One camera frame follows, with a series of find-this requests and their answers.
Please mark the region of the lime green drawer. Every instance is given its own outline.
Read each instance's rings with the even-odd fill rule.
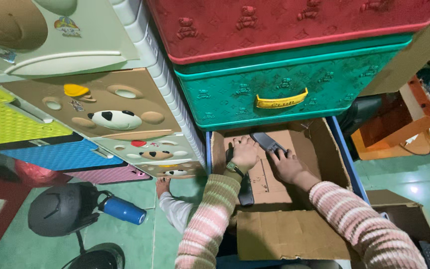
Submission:
[[[13,100],[13,96],[0,89],[0,144],[72,133],[60,123],[41,124],[5,105]]]

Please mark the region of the pink striped sweater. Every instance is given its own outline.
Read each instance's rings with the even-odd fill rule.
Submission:
[[[202,203],[183,234],[175,268],[215,268],[218,247],[239,191],[240,184],[236,180],[210,175]],[[354,193],[325,181],[311,189],[310,201],[326,221],[353,245],[367,268],[427,268],[408,234],[380,217]]]

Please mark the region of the wrist watch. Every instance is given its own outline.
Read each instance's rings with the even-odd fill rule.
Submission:
[[[245,176],[242,171],[240,171],[240,169],[238,169],[238,166],[236,166],[236,164],[232,163],[231,161],[226,165],[226,168],[228,171],[232,172],[232,173],[237,173],[238,175],[240,175],[242,178]]]

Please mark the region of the hot air balloon sticker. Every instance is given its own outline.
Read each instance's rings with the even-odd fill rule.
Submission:
[[[54,22],[54,28],[63,32],[63,36],[81,37],[81,29],[69,17],[60,17],[59,20]]]
[[[14,59],[16,58],[16,54],[12,51],[0,48],[0,57],[8,63],[14,64]]]

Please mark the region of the bare foot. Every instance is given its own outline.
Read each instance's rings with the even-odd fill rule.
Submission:
[[[160,196],[164,192],[170,193],[170,178],[158,178],[155,182],[155,190],[157,191],[157,197],[160,199]]]

